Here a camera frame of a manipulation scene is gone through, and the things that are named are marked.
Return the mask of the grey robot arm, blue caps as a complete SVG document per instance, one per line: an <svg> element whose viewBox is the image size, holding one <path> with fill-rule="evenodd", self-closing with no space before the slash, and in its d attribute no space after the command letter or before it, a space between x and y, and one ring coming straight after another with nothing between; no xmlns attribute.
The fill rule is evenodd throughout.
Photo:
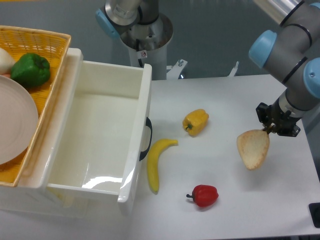
<svg viewBox="0 0 320 240"><path fill-rule="evenodd" d="M263 32L248 56L286 87L272 105L258 105L258 120L268 134L296 137L297 122L320 102L320 59L305 55L320 38L320 4L303 0L256 0L255 4L282 30Z"/></svg>

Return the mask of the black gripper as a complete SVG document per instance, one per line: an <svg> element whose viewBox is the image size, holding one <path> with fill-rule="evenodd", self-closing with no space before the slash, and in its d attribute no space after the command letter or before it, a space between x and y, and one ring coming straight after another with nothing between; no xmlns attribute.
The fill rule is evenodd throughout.
<svg viewBox="0 0 320 240"><path fill-rule="evenodd" d="M256 107L257 117L263 125L263 131L283 137L296 137L300 128L297 122L301 119L301 111L291 105L286 96L280 96L272 105L261 102Z"/></svg>

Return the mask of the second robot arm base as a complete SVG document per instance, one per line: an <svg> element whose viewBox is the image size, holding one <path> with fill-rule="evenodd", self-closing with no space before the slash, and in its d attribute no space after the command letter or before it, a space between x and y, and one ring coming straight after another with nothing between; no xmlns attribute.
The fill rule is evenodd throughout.
<svg viewBox="0 0 320 240"><path fill-rule="evenodd" d="M135 25L155 23L159 15L157 0L107 0L95 19L107 36L117 39Z"/></svg>

